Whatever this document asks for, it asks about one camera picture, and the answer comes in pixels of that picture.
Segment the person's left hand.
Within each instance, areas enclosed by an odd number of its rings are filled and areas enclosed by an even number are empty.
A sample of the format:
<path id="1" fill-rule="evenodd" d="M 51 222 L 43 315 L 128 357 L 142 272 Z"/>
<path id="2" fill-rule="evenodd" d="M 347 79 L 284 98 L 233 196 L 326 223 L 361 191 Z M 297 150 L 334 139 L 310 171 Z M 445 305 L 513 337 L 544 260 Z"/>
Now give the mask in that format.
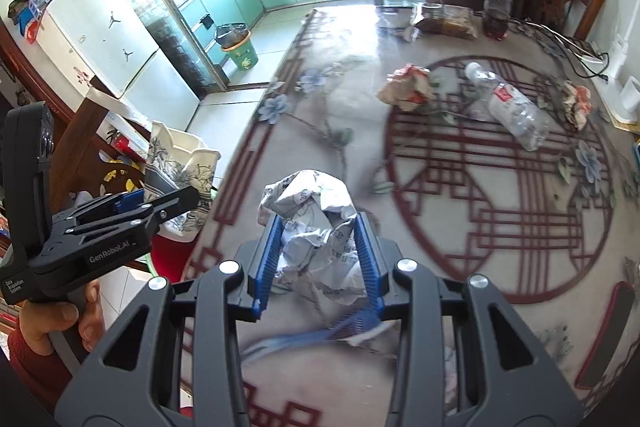
<path id="1" fill-rule="evenodd" d="M 86 307 L 79 312 L 73 303 L 27 303 L 20 312 L 20 329 L 26 345 L 36 355 L 46 357 L 53 352 L 49 334 L 77 329 L 82 345 L 91 351 L 105 333 L 100 296 L 100 282 L 85 287 Z"/>

